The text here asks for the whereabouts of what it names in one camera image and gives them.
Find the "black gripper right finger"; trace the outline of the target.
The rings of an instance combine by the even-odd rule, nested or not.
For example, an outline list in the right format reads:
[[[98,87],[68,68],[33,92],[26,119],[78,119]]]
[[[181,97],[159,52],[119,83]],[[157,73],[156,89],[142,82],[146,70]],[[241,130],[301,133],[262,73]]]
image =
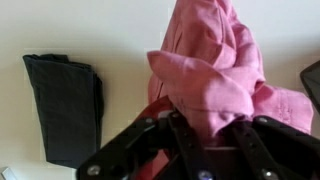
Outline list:
[[[320,140],[267,116],[229,126],[248,180],[320,180]]]

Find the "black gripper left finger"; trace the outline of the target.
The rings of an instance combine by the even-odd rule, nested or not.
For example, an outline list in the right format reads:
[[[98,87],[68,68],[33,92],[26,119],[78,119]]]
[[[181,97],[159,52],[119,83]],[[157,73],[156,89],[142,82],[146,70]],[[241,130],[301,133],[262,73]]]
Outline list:
[[[214,170],[196,132],[179,113],[165,118],[143,117],[86,160],[77,180],[134,180],[161,150],[169,163],[154,180],[214,180]]]

